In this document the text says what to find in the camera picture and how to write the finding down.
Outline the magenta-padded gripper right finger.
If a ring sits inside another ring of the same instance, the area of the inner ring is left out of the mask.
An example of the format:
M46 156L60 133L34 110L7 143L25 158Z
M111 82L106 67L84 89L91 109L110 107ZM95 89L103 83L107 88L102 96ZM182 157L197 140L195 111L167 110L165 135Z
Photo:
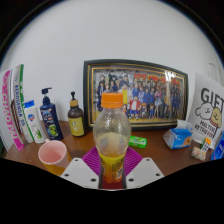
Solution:
M134 149L127 149L122 177L125 189L140 188L163 177L163 173L150 157L143 158Z

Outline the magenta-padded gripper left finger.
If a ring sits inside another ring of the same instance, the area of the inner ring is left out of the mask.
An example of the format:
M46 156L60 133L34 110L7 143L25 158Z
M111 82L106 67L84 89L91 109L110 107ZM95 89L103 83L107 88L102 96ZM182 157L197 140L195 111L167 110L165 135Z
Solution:
M98 189L100 169L100 157L93 148L82 158L73 158L61 177L84 188Z

